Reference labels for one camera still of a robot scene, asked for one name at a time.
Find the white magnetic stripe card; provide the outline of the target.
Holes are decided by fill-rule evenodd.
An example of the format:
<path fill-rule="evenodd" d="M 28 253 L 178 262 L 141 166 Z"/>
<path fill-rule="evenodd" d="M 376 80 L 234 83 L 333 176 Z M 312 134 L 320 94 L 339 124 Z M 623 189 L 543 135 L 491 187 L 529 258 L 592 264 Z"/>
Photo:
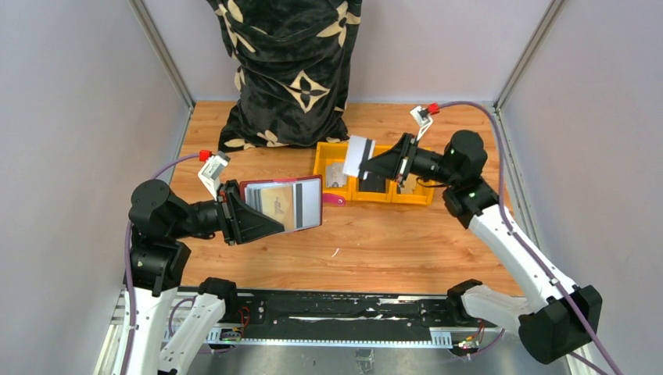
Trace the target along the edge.
<path fill-rule="evenodd" d="M 348 141 L 342 172 L 346 176 L 365 180 L 369 176 L 369 172 L 360 165 L 372 158 L 374 150 L 374 140 L 352 135 Z"/>

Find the red leather card holder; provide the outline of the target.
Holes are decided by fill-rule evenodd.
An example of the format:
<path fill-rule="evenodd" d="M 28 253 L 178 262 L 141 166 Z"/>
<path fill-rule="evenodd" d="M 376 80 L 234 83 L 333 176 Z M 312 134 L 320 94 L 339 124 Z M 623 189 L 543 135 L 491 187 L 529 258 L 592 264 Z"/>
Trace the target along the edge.
<path fill-rule="evenodd" d="M 321 175 L 244 181 L 239 190 L 249 207 L 282 224 L 286 233 L 319 227 L 324 203 L 346 204 L 342 196 L 323 192 Z"/>

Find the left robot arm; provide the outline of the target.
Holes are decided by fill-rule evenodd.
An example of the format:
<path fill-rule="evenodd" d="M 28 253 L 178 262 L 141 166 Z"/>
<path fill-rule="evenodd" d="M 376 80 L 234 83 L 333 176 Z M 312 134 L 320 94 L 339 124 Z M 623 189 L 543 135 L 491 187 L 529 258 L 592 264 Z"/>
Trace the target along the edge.
<path fill-rule="evenodd" d="M 284 227 L 250 208 L 234 180 L 222 186 L 216 200 L 188 204 L 170 186 L 151 179 L 135 188 L 125 237 L 125 319 L 116 361 L 117 374 L 183 374 L 218 323 L 250 321 L 240 305 L 234 282 L 205 279 L 185 321 L 166 345 L 162 343 L 171 307 L 192 253 L 185 238 L 210 240 L 221 234 L 229 245 L 241 245 Z"/>

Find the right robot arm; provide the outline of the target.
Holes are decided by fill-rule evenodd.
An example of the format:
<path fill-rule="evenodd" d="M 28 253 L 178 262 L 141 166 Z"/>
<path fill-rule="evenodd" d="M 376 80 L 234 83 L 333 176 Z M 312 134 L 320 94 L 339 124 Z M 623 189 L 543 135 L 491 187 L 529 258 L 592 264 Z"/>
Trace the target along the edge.
<path fill-rule="evenodd" d="M 482 138 L 470 130 L 454 133 L 443 153 L 419 147 L 413 134 L 381 154 L 374 141 L 352 136 L 343 172 L 397 183 L 415 175 L 443 188 L 449 214 L 489 247 L 525 294 L 511 297 L 466 280 L 447 292 L 448 319 L 461 327 L 484 320 L 515 333 L 531 357 L 550 364 L 592 341 L 603 299 L 595 287 L 579 287 L 522 234 L 482 178 L 486 161 Z"/>

